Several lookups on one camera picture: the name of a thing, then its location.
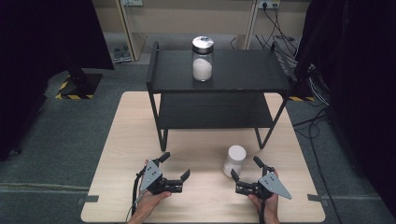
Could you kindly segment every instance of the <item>gray carpet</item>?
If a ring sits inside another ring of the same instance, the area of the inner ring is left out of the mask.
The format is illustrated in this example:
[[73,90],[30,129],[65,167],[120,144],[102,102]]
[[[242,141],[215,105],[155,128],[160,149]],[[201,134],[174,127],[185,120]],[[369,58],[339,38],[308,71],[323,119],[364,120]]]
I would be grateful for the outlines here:
[[[115,68],[86,70],[104,74],[91,100],[55,99],[66,72],[49,81],[48,99],[20,144],[22,154],[0,162],[0,223],[83,223],[79,199],[88,193],[120,97],[125,91],[146,90],[146,64],[122,63]],[[292,123],[312,119],[324,108],[319,104],[288,102]],[[396,223],[369,181],[354,170],[326,118],[312,128],[312,134],[316,135],[315,151],[336,210],[320,176],[314,149],[304,137],[308,129],[296,132],[322,196],[323,223],[339,223],[335,211],[342,223]]]

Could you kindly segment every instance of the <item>human hand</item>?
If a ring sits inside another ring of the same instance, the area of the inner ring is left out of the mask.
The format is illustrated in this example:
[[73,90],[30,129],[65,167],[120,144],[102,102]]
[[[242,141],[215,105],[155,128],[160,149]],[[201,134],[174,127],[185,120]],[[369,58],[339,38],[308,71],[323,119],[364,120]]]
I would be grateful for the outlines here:
[[152,211],[154,211],[154,208],[161,202],[161,200],[170,197],[171,195],[172,193],[169,191],[165,191],[156,195],[153,195],[149,191],[144,192],[143,197],[139,201],[134,214],[128,221],[128,224],[143,223],[143,221],[151,215]]
[[[262,206],[262,200],[256,197],[253,194],[249,194],[247,196],[252,202],[257,212],[260,212],[260,208]],[[278,195],[273,194],[270,198],[265,200],[265,208],[264,208],[264,221],[266,224],[277,224],[279,223],[279,219],[277,217],[277,205],[278,205]]]

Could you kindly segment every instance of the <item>wooden table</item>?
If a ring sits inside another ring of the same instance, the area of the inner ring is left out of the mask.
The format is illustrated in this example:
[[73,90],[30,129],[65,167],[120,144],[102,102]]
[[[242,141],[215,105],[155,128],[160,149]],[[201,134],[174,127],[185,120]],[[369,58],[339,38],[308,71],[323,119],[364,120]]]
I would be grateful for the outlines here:
[[[265,97],[274,116],[282,99],[273,93]],[[156,159],[163,154],[157,137],[149,94],[125,92],[88,194],[89,198],[99,198],[96,203],[84,204],[83,221],[125,221],[132,204],[135,174],[143,168],[145,159]],[[257,223],[257,213],[250,200],[234,192],[235,183],[222,171],[232,145],[240,145],[247,151],[240,175],[242,181],[256,182],[261,177],[262,170],[253,156],[277,169],[279,179],[293,197],[292,200],[279,198],[281,222],[324,220],[321,203],[308,201],[307,195],[317,192],[284,110],[263,150],[259,149],[252,129],[171,130],[167,147],[171,157],[160,165],[163,176],[179,179],[187,169],[191,169],[191,176],[184,183],[183,192],[162,201],[146,222]]]

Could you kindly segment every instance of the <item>jar lid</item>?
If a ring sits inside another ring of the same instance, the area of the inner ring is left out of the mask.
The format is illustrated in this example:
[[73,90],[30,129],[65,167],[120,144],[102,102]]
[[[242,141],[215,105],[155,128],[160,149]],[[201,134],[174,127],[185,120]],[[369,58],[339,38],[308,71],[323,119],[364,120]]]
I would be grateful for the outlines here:
[[213,51],[213,40],[207,36],[198,36],[192,40],[192,50],[199,54],[208,54]]
[[228,149],[228,161],[234,165],[242,164],[247,152],[241,146],[232,146]]

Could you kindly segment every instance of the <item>lower shelf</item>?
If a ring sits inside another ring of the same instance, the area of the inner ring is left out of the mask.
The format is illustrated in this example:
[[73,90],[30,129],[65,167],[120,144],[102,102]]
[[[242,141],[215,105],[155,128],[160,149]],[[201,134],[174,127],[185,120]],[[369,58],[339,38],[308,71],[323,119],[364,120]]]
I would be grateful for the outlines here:
[[163,93],[160,129],[270,128],[262,92]]

